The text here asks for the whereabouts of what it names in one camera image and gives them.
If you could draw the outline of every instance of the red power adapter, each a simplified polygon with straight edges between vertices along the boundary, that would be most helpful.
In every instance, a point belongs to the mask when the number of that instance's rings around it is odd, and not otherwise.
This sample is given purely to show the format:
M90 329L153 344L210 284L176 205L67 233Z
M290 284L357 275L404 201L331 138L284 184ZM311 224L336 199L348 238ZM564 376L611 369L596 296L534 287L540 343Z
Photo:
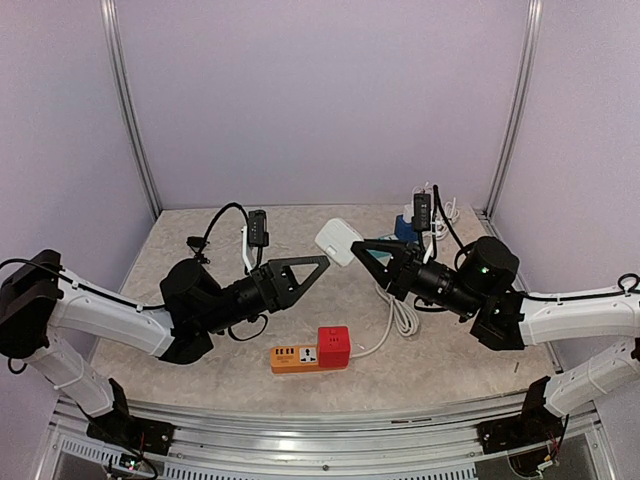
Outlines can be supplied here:
M318 364L322 368L346 368L351 355L347 327L318 328Z

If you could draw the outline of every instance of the robotic arm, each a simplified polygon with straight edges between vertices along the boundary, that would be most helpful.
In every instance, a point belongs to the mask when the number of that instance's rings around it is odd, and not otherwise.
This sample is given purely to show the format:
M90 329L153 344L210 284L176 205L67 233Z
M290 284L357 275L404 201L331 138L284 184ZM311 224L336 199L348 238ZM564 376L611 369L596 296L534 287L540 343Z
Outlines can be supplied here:
M617 287L533 296L512 289L520 262L493 237L462 249L456 260L466 257L456 270L424 260L422 248L399 241L354 242L351 251L397 299L412 292L427 305L457 313L461 322L475 317L471 334L492 350L522 350L567 338L628 337L568 372L534 382L520 415L480 424L485 453L559 437L562 417L640 378L640 277L635 274L622 276ZM389 253L390 260L384 265L372 251Z
M210 334L293 306L328 268L324 256L270 260L222 288L197 258L176 264L160 283L163 305L148 306L78 277L44 250L0 288L0 353L40 371L90 419L87 434L165 455L173 426L129 414L122 388L96 373L60 335L71 328L130 345L158 359L193 363L213 349ZM295 265L316 265L302 282Z

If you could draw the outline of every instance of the table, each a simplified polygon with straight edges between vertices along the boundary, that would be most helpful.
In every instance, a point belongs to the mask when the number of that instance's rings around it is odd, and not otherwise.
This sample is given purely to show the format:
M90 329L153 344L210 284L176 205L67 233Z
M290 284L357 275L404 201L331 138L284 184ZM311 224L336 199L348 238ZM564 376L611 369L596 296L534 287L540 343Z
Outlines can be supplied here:
M365 238L392 233L397 205L263 207L271 245L265 258L316 255L316 233L327 220L341 217ZM185 241L202 235L217 209L164 211L133 266L122 293L149 303L162 301L159 282L171 267L191 255ZM207 269L222 286L243 275L240 257L243 225L239 213L225 213L205 250ZM471 208L463 207L456 231L464 243L484 229ZM449 235L438 243L438 259L452 264L457 247ZM421 314L419 333L409 339L395 330L376 353L353 359L347 370L274 375L269 349L315 343L319 326L349 327L353 349L375 345L383 334L388 305L358 262L332 265L293 308L270 315L264 334L246 343L214 336L215 348L195 364L171 365L131 347L100 340L93 367L113 377L130 399L154 403L248 412L340 412L427 408L503 395L526 389L553 373L543 347L493 352L459 324L451 313ZM234 328L248 336L258 324Z

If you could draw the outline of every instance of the blue object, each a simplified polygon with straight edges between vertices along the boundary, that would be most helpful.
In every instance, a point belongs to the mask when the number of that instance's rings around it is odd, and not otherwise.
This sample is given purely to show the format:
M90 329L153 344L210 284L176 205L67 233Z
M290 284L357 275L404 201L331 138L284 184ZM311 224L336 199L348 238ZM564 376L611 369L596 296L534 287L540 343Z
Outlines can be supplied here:
M396 217L396 226L394 229L394 233L398 240L402 240L404 242L418 241L418 234L413 231L410 223L404 221L402 215L398 215Z

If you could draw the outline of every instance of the vertical metal post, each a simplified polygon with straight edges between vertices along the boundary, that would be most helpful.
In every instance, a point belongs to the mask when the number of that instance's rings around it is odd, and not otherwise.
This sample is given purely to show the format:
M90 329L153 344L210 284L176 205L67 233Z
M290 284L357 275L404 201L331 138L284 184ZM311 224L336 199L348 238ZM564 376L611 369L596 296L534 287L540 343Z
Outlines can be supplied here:
M525 32L524 44L522 47L522 56L520 58L520 68L518 70L518 79L516 83L516 91L511 104L511 113L507 124L507 132L502 143L500 151L500 159L496 172L491 183L489 200L485 207L485 215L491 222L496 211L500 194L504 187L513 149L515 147L520 122L524 113L524 106L527 100L527 92L531 81L531 73L533 71L533 61L535 58L536 47L538 45L538 34L540 32L540 18L542 15L542 0L529 0L529 14L527 17L527 27Z
M149 209L154 219L157 220L160 212L162 212L162 204L153 181L153 175L151 174L151 169L147 161L140 136L140 129L138 128L138 121L133 109L131 92L129 91L129 83L127 82L124 54L122 52L122 42L120 41L120 31L118 29L115 0L100 0L100 7L102 10L102 23L104 24L107 38L107 47L109 49L109 60L115 79L116 92L120 100L120 108L122 109L122 119L127 127L127 134L131 142L136 169L142 182Z

